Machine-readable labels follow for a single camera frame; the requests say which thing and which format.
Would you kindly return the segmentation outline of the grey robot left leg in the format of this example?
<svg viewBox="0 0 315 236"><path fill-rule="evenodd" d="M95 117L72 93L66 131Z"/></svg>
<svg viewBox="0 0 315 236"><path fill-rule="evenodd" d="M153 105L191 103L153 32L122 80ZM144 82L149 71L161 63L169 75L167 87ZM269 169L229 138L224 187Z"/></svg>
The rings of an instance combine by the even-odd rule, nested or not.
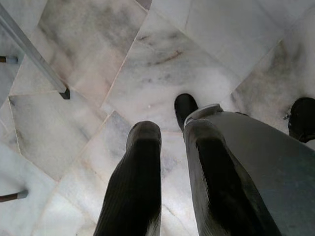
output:
<svg viewBox="0 0 315 236"><path fill-rule="evenodd" d="M315 150L265 123L213 104L198 108L187 94L177 96L178 125L206 119L223 135L248 172L282 236L315 236Z"/></svg>

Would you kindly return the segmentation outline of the grey robot right leg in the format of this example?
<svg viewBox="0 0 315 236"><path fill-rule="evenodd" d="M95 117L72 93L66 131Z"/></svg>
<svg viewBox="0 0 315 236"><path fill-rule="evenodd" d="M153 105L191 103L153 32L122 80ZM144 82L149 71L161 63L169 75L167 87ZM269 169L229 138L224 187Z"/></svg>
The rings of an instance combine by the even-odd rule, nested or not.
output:
<svg viewBox="0 0 315 236"><path fill-rule="evenodd" d="M291 107L289 135L302 143L315 140L315 99L302 97Z"/></svg>

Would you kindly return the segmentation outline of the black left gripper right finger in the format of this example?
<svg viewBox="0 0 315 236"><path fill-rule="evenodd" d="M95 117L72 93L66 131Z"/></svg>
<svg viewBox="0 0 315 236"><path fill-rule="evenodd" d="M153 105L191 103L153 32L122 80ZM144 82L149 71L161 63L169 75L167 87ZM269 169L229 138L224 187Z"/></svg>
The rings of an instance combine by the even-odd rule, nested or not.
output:
<svg viewBox="0 0 315 236"><path fill-rule="evenodd" d="M252 178L206 119L184 127L199 236L282 236Z"/></svg>

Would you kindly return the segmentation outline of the grey robot leg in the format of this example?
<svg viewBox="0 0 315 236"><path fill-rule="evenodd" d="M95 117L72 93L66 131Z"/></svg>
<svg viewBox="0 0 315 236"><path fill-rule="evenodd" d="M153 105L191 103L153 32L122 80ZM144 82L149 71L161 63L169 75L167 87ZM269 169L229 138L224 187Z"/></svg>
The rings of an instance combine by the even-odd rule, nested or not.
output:
<svg viewBox="0 0 315 236"><path fill-rule="evenodd" d="M291 107L289 135L302 143L315 140L315 99L302 97Z"/></svg>
<svg viewBox="0 0 315 236"><path fill-rule="evenodd" d="M248 172L282 236L315 236L315 150L265 123L213 104L198 108L187 94L177 96L178 125L206 119L223 135Z"/></svg>

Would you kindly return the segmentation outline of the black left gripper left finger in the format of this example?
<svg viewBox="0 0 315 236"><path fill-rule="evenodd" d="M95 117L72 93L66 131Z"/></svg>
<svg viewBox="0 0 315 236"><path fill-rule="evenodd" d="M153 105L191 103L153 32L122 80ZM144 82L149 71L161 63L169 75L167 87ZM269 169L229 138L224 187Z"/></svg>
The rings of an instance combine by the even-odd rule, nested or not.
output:
<svg viewBox="0 0 315 236"><path fill-rule="evenodd" d="M160 128L151 121L138 122L109 179L94 236L160 235L160 152Z"/></svg>

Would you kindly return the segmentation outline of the silver metal clothes rack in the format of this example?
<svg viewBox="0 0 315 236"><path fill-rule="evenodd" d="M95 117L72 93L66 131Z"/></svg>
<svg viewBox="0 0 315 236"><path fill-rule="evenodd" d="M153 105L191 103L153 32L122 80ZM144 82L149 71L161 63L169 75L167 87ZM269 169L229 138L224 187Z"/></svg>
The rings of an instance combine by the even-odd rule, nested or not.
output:
<svg viewBox="0 0 315 236"><path fill-rule="evenodd" d="M34 47L27 38L18 24L9 15L7 10L0 3L0 25L9 34L13 41L22 49L22 51L30 58L34 65L46 76L54 88L59 92L64 100L70 99L70 90L61 80L60 76L54 72L47 61L42 57L39 51Z"/></svg>

